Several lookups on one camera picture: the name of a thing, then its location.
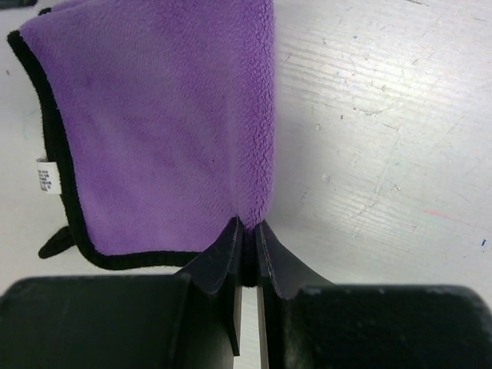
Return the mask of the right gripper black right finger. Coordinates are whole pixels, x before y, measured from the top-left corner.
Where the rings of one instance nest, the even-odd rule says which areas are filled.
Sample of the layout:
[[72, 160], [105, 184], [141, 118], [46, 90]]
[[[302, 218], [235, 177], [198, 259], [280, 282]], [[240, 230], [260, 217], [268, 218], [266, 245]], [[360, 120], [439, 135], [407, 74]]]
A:
[[285, 353], [282, 328], [287, 318], [281, 309], [307, 286], [332, 282], [309, 268], [277, 238], [263, 221], [254, 229], [257, 266], [258, 327], [263, 368], [282, 368]]

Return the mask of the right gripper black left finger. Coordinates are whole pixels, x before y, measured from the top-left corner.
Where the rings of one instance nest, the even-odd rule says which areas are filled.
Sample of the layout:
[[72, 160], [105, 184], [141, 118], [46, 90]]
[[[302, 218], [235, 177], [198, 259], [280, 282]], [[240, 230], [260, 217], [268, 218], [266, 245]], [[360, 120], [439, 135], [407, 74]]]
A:
[[218, 239], [183, 267], [188, 276], [175, 342], [176, 368], [233, 368], [241, 339], [243, 225], [232, 218]]

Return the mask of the purple microfiber towel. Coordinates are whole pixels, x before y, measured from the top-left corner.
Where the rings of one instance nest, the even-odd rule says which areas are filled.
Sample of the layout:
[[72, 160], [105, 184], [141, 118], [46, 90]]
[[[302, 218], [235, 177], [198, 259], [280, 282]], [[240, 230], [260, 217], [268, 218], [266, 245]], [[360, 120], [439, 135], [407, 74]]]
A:
[[8, 34], [42, 110], [77, 247], [109, 270], [183, 266], [226, 228], [254, 286], [254, 228], [271, 205], [271, 1], [66, 1]]

